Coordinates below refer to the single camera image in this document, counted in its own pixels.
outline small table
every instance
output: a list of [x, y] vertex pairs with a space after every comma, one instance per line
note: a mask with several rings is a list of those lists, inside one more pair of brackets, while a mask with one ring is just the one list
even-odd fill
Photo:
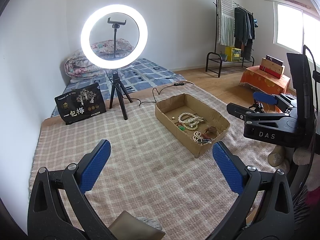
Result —
[[253, 66], [247, 68], [242, 75], [239, 85], [248, 84], [252, 88], [261, 90], [269, 95], [287, 93], [287, 89], [290, 84], [289, 77], [282, 75], [279, 79], [267, 72], [264, 72], [263, 70], [260, 70], [259, 67], [260, 66]]

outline tripod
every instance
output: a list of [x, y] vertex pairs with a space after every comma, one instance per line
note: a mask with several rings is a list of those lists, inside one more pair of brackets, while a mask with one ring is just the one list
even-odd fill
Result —
[[[108, 19], [108, 23], [112, 24], [112, 28], [115, 30], [113, 58], [116, 58], [117, 30], [120, 28], [120, 25], [125, 25], [127, 23], [127, 20], [125, 20], [124, 22], [116, 22], [116, 21], [110, 21], [110, 18], [109, 18]], [[112, 82], [112, 88], [111, 88], [110, 107], [109, 108], [110, 109], [112, 108], [113, 98], [115, 96], [115, 90], [117, 90], [117, 95], [118, 95], [121, 111], [122, 111], [122, 114], [123, 114], [123, 118], [125, 120], [128, 120], [128, 115], [127, 115], [127, 111], [125, 110], [124, 100], [123, 100], [123, 97], [122, 97], [121, 90], [124, 92], [124, 94], [126, 95], [128, 100], [130, 101], [130, 103], [132, 103], [132, 99], [130, 98], [127, 90], [125, 89], [124, 85], [122, 84], [122, 82], [120, 80], [120, 77], [119, 77], [119, 74], [118, 74], [117, 71], [113, 72], [112, 77], [113, 77], [113, 82]]]

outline window frame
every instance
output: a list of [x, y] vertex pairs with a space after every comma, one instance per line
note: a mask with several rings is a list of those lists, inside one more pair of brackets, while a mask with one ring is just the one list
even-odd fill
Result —
[[302, 25], [302, 46], [301, 46], [301, 51], [296, 51], [292, 48], [289, 48], [285, 45], [282, 45], [280, 43], [277, 42], [277, 39], [278, 39], [278, 4], [280, 5], [283, 5], [283, 6], [287, 6], [287, 7], [291, 7], [293, 9], [296, 9], [298, 11], [301, 11], [302, 12], [302, 20], [303, 20], [303, 14], [307, 14], [309, 15], [310, 17], [313, 17], [315, 18], [316, 20], [320, 21], [320, 17], [317, 17], [316, 15], [310, 13], [309, 11], [307, 10], [303, 10], [299, 7], [296, 7], [296, 6], [292, 6], [292, 5], [289, 5], [289, 4], [286, 4], [286, 3], [282, 3], [282, 2], [278, 2], [278, 1], [273, 1], [273, 12], [274, 12], [274, 36], [273, 36], [273, 44], [277, 45], [277, 46], [280, 46], [284, 49], [287, 49], [291, 52], [294, 52], [294, 53], [302, 53], [302, 50], [303, 50], [303, 45], [304, 45], [304, 23]]

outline black metal garment rack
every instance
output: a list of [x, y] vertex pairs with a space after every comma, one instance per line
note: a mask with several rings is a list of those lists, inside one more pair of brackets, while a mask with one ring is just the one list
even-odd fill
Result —
[[[251, 56], [252, 60], [246, 60], [244, 58], [242, 58], [242, 60], [240, 61], [222, 61], [222, 58], [220, 56], [220, 54], [217, 53], [217, 35], [218, 35], [218, 0], [216, 0], [215, 2], [215, 5], [216, 5], [216, 10], [217, 10], [217, 13], [216, 13], [216, 42], [215, 42], [215, 46], [214, 46], [214, 52], [209, 52], [208, 55], [207, 55], [207, 62], [206, 62], [206, 65], [205, 65], [205, 71], [207, 72], [208, 70], [211, 71], [211, 72], [214, 72], [216, 74], [218, 74], [218, 78], [220, 77], [221, 73], [231, 73], [231, 72], [235, 72], [235, 71], [239, 71], [241, 70], [243, 67], [246, 67], [244, 66], [244, 63], [250, 63], [252, 62], [252, 66], [254, 66], [254, 58]], [[209, 64], [209, 60], [213, 61], [213, 62], [217, 62], [219, 63], [219, 68], [213, 68], [213, 69], [210, 69], [208, 67], [208, 64]], [[232, 63], [241, 63], [241, 65], [239, 66], [234, 66], [234, 65], [229, 65], [229, 64], [232, 64]], [[227, 69], [228, 68], [235, 68], [235, 67], [241, 67], [241, 69], [236, 69], [236, 70], [230, 70], [228, 71]]]

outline metal screw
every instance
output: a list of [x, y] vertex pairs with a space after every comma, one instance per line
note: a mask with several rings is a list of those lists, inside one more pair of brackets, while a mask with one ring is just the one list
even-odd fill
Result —
[[75, 165], [74, 163], [72, 163], [72, 164], [70, 164], [70, 165], [68, 166], [68, 170], [69, 170], [69, 171], [73, 171], [76, 167], [77, 167], [77, 165]]
[[39, 173], [44, 173], [45, 172], [45, 167], [41, 167], [38, 172]]
[[248, 171], [255, 171], [257, 168], [255, 166], [248, 165], [247, 169], [248, 169]]
[[278, 170], [277, 170], [277, 173], [278, 173], [279, 175], [284, 175], [284, 171], [281, 170], [281, 169], [278, 169]]

